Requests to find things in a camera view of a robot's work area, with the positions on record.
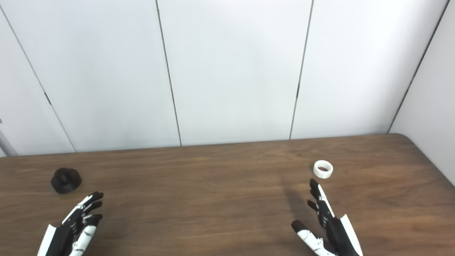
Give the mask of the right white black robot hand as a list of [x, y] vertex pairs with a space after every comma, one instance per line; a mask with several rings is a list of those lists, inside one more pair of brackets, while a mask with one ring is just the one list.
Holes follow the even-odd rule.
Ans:
[[317, 256], [362, 256], [363, 251], [354, 228], [345, 214], [338, 218], [321, 185], [313, 178], [309, 180], [310, 193], [315, 201], [307, 201], [326, 232], [327, 239], [314, 235], [300, 220], [294, 220], [291, 227], [297, 236]]

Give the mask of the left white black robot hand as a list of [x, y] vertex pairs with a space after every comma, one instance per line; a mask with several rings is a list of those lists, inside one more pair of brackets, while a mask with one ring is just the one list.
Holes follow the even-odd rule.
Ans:
[[90, 212], [102, 206], [104, 193], [94, 192], [79, 202], [65, 217], [61, 225], [48, 225], [38, 256], [82, 256], [87, 250], [102, 214]]

